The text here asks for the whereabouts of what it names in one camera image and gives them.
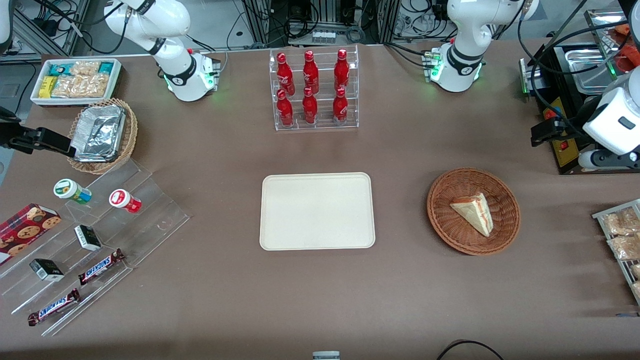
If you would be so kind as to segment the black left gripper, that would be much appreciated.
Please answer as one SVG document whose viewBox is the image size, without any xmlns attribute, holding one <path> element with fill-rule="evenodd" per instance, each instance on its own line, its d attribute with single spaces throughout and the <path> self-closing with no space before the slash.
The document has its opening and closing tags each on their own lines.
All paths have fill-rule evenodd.
<svg viewBox="0 0 640 360">
<path fill-rule="evenodd" d="M 533 127 L 531 146 L 535 148 L 548 141 L 569 141 L 569 139 L 581 138 L 583 138 L 583 133 L 576 129 L 571 121 L 553 118 L 537 123 Z"/>
</svg>

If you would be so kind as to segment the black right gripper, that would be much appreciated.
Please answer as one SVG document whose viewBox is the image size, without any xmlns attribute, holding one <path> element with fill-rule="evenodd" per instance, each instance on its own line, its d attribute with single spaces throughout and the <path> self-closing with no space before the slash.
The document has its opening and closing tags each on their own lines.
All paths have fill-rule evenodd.
<svg viewBox="0 0 640 360">
<path fill-rule="evenodd" d="M 20 152 L 33 152 L 34 150 L 47 150 L 56 153 L 76 152 L 76 148 L 71 144 L 71 139 L 67 136 L 47 128 L 30 129 L 11 121 L 0 123 L 0 146 Z"/>
</svg>

